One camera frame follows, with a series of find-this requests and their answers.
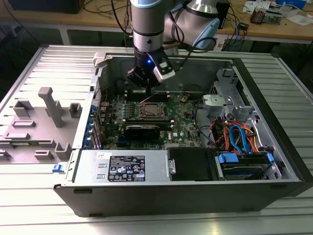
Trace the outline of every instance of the gray post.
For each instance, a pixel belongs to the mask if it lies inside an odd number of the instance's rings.
[[[52,92],[53,90],[51,87],[41,87],[38,92],[38,96],[44,100],[55,126],[57,128],[61,128],[63,126],[63,121],[60,112],[52,98]]]

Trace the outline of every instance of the blue latch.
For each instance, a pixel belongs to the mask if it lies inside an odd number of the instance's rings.
[[[93,124],[93,119],[92,118],[88,118],[88,124]]]
[[[61,164],[54,165],[52,172],[53,173],[63,173],[64,172],[63,165],[61,165]]]
[[[88,137],[91,136],[91,133],[90,133],[90,132],[85,132],[84,136],[85,136],[86,138],[88,138]]]
[[[92,126],[90,126],[90,125],[87,124],[87,125],[86,125],[86,129],[90,131],[90,130],[92,130]]]
[[[239,159],[235,153],[222,153],[219,155],[220,163],[238,163]]]
[[[83,140],[83,145],[90,145],[90,141],[89,140]]]
[[[273,163],[274,162],[274,157],[271,153],[268,153],[268,160],[270,163]]]

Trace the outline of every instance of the power supply label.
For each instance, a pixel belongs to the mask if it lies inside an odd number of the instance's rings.
[[[133,182],[146,180],[145,156],[111,156],[108,180]]]

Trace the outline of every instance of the floor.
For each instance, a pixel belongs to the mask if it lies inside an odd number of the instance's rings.
[[[17,37],[8,40],[7,43],[0,41],[0,100],[3,99],[6,92],[14,84],[19,74],[23,71],[32,55],[36,52],[38,44],[22,28],[18,28]],[[29,28],[30,33],[41,44],[62,44],[62,39],[57,30],[54,29],[35,29]],[[124,47],[124,35],[122,33],[103,32],[102,40],[99,40],[98,32],[71,30],[70,37],[74,45],[80,46],[111,46]],[[132,42],[126,39],[127,46],[132,46]],[[304,45],[294,44],[271,44],[266,42],[255,42],[251,48],[252,42],[246,41],[243,46],[234,48],[233,51],[249,52],[274,52],[296,71],[299,59],[303,58]],[[301,81],[313,92],[313,58],[307,62],[306,66],[298,74]]]

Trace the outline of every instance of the wooden table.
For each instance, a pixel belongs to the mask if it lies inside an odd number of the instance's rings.
[[[242,18],[241,22],[249,24],[249,29],[246,35],[246,40],[253,41],[269,41],[269,42],[284,42],[284,43],[301,43],[309,44],[313,40],[313,25],[300,26],[296,23],[283,19],[280,25],[264,23],[261,25],[250,23],[250,14],[243,14],[243,6],[246,0],[232,0],[235,15]],[[109,4],[109,0],[98,1],[98,5]],[[88,12],[84,9],[76,14],[64,13],[49,13],[49,12],[31,12],[31,11],[13,11],[10,5],[12,14],[27,27],[43,27],[55,28],[61,33],[64,45],[70,45],[70,38],[67,31],[71,29],[76,30],[90,30],[90,31],[110,31],[121,32],[118,25],[111,14],[111,17],[103,16],[96,13]],[[126,5],[126,0],[118,2],[115,7]],[[87,5],[87,9],[96,11],[94,2]],[[101,10],[110,10],[110,6],[103,7]],[[118,9],[118,17],[123,23],[125,7]],[[306,5],[304,10],[313,11],[313,6]],[[218,30],[217,38],[218,44],[221,44],[225,39],[230,38],[234,33],[234,29],[230,25],[230,21],[226,21],[224,28]],[[0,25],[19,26],[19,24],[10,16],[0,0]]]

